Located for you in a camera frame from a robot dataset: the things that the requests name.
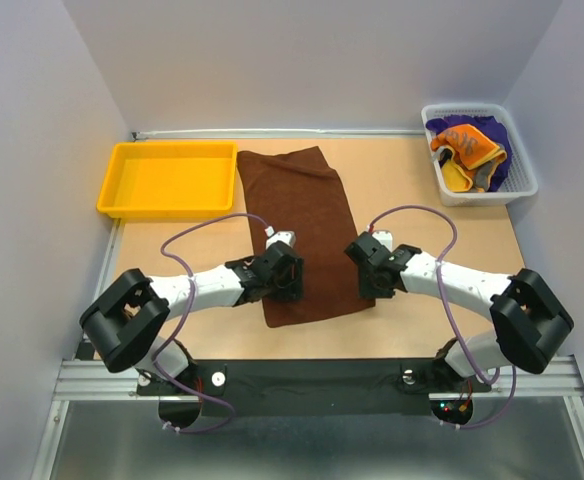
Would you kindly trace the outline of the brown towel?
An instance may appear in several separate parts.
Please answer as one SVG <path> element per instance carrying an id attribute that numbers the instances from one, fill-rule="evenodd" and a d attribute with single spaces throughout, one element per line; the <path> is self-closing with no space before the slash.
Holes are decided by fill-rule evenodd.
<path id="1" fill-rule="evenodd" d="M 241 151 L 237 167 L 246 211 L 296 234 L 304 260 L 298 301 L 262 301 L 268 327 L 331 319 L 375 306 L 359 296 L 345 248 L 358 237 L 343 184 L 318 147 L 278 155 Z"/>

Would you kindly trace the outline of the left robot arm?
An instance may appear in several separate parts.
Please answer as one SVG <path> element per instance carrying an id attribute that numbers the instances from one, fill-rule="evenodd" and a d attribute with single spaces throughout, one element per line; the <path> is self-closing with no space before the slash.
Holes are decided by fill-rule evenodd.
<path id="1" fill-rule="evenodd" d="M 171 393 L 187 392 L 195 371 L 186 348 L 166 348 L 160 330 L 170 319 L 217 307 L 264 299 L 302 298 L 304 261 L 279 240 L 258 256 L 229 261 L 193 276 L 121 274 L 80 316 L 79 324 L 111 373 L 134 368 L 159 376 Z"/>

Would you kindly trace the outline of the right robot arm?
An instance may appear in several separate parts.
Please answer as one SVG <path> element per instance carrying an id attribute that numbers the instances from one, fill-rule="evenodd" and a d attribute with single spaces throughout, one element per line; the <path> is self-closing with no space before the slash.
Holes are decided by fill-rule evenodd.
<path id="1" fill-rule="evenodd" d="M 390 250 L 392 235 L 364 232 L 345 249 L 357 267 L 359 295 L 391 298 L 397 291 L 421 294 L 474 312 L 493 330 L 456 338 L 432 360 L 432 378 L 454 390 L 478 371 L 513 366 L 544 372 L 574 328 L 574 321 L 543 277 L 529 269 L 515 275 L 482 272 L 436 259 L 401 244 Z"/>

